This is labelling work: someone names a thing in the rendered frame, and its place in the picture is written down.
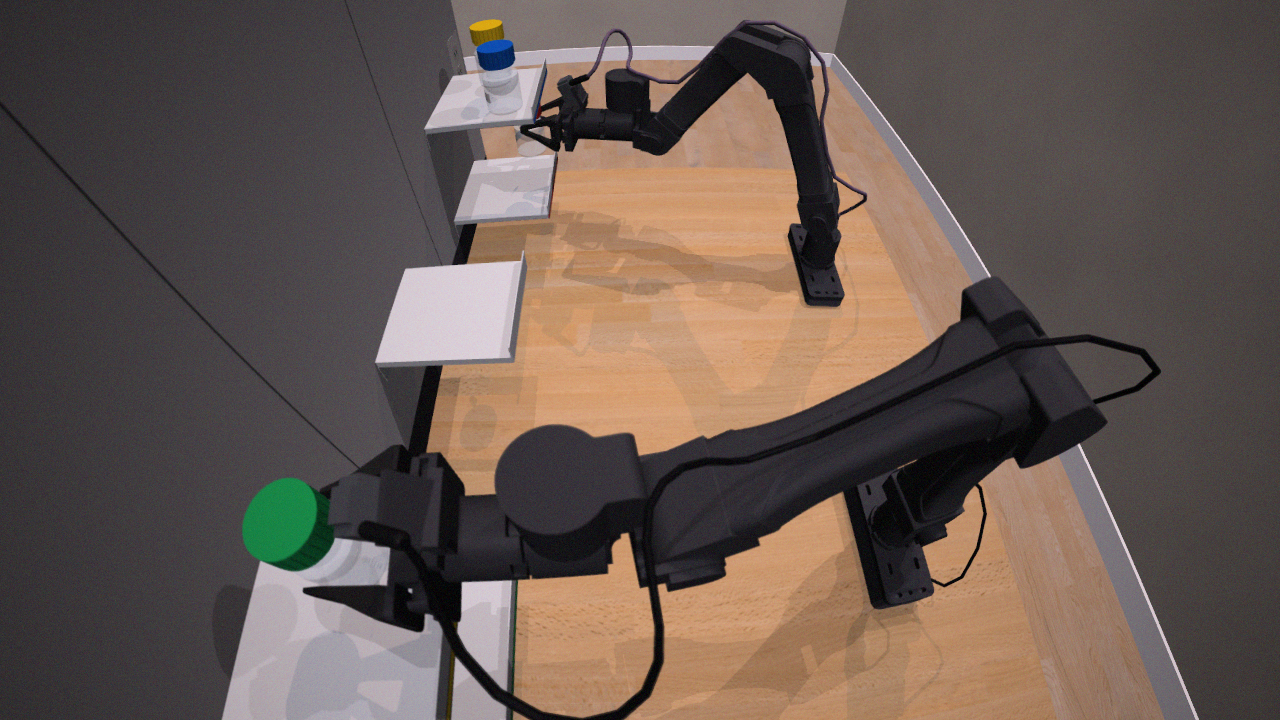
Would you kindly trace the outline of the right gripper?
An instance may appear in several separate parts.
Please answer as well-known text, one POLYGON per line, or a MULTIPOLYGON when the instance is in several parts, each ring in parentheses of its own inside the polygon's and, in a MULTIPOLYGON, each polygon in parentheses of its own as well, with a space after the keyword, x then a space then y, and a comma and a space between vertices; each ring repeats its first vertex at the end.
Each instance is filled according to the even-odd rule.
POLYGON ((579 138, 605 140, 605 129, 600 127, 600 123, 605 123, 608 109, 588 108, 588 94, 581 83, 573 85, 570 91, 577 100, 577 105, 568 108, 562 96, 547 102, 541 106, 541 111, 547 111, 550 108, 559 108, 559 113, 550 117, 541 117, 541 119, 535 122, 535 126, 520 126, 521 135, 536 140, 556 152, 561 150, 561 141, 564 143, 564 151, 573 152, 579 138), (529 131, 543 126, 550 127, 550 138, 529 131))

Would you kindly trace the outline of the clear bottle with blue cap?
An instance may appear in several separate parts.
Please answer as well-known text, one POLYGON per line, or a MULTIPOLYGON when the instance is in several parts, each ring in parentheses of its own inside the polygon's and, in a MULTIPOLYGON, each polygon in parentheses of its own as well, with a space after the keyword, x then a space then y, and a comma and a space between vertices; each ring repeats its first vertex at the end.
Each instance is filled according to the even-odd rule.
POLYGON ((483 87, 488 110, 494 115, 509 115, 522 108, 515 47, 509 40, 493 40, 477 46, 477 60, 483 67, 483 87))

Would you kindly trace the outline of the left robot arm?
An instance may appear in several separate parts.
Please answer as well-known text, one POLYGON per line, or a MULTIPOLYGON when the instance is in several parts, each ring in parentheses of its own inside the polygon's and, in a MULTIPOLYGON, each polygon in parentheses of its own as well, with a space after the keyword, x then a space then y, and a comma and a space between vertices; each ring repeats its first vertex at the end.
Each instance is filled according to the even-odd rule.
POLYGON ((1036 466, 1107 424, 1055 345, 1000 350, 1044 338, 992 275, 963 290, 960 322, 920 352, 780 420, 645 455, 632 433, 526 430, 500 455, 497 498, 509 536, 524 538, 532 579, 608 574, 612 546, 628 533, 645 588, 644 514, 663 477, 680 462, 797 441, 783 454, 695 468, 666 486, 652 528, 657 585, 672 592, 719 580, 724 559, 854 487, 884 603, 923 600, 934 585, 922 547, 948 536, 945 524, 965 512, 966 495, 998 461, 1036 466))

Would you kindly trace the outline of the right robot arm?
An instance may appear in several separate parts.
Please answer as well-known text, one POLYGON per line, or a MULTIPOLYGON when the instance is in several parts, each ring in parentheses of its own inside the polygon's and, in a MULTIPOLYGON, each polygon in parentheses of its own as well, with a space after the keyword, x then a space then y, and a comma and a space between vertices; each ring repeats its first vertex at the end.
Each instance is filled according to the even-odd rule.
POLYGON ((604 138, 632 142, 634 131, 634 149, 664 155, 726 91, 744 76, 751 76, 774 101, 794 163, 803 225, 792 223, 788 231, 806 297, 842 301, 844 287, 835 265, 841 240, 838 187, 829 172, 817 115, 812 53, 803 40, 767 26, 739 31, 721 44, 662 111, 650 111, 650 79, 626 68, 608 70, 608 110, 605 123, 600 123, 604 138))

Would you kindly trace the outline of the white bottle with yellow cap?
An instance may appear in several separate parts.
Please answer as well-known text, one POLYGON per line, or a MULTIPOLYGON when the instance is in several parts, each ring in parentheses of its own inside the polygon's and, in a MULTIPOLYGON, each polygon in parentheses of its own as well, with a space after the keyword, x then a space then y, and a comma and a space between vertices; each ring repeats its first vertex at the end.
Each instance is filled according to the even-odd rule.
POLYGON ((485 42, 493 41, 493 40, 504 38, 504 31, 503 31, 502 20, 480 20, 480 22, 474 23, 472 26, 470 26, 468 29, 470 29, 470 35, 471 35, 471 38, 472 38, 472 44, 476 46, 474 56, 475 56, 476 65, 477 65, 477 76, 479 76, 480 83, 483 85, 483 70, 484 69, 479 64, 476 49, 481 44, 485 44, 485 42))

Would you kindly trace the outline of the clear glass bottle with red cap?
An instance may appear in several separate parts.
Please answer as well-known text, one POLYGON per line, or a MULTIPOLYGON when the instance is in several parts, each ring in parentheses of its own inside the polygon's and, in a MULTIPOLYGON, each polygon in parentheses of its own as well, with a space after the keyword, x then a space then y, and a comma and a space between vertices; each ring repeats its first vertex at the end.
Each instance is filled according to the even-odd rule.
MULTIPOLYGON (((540 104, 540 106, 538 109, 538 118, 536 118, 536 120, 541 119, 540 115, 541 115, 541 104, 540 104)), ((518 154, 521 156, 524 156, 524 158, 538 158, 539 155, 541 155, 543 152, 547 151, 547 146, 545 145, 539 143, 536 140, 530 138, 529 136, 521 135, 520 126, 513 126, 513 127, 515 127, 515 138, 516 138, 518 154)), ((538 127, 538 128, 532 128, 532 129, 529 129, 529 131, 531 131, 532 133, 541 135, 541 136, 545 137, 545 129, 544 129, 544 127, 538 127)))

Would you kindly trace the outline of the white bottle with green cap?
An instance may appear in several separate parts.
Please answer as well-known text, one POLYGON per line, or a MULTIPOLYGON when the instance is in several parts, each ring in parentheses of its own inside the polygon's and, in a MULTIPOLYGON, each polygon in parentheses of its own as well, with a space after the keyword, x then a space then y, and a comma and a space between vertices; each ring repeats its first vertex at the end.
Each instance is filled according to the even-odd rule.
POLYGON ((387 547, 333 538, 330 501, 296 478, 265 486, 244 512, 250 553, 317 585, 375 585, 387 569, 387 547))

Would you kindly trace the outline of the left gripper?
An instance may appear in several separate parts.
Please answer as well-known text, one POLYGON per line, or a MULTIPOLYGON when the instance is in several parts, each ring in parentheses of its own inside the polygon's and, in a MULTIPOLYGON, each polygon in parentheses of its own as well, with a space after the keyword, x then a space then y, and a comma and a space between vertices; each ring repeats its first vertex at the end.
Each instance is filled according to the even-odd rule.
MULTIPOLYGON (((355 473, 380 477, 376 523, 410 534, 452 623, 461 620, 462 582, 530 580, 524 538, 509 536, 497 495, 465 495, 442 452, 413 457, 392 445, 355 473)), ((314 585, 303 593, 410 632, 424 630, 425 614, 438 621, 417 569, 401 550, 390 548, 387 585, 314 585)))

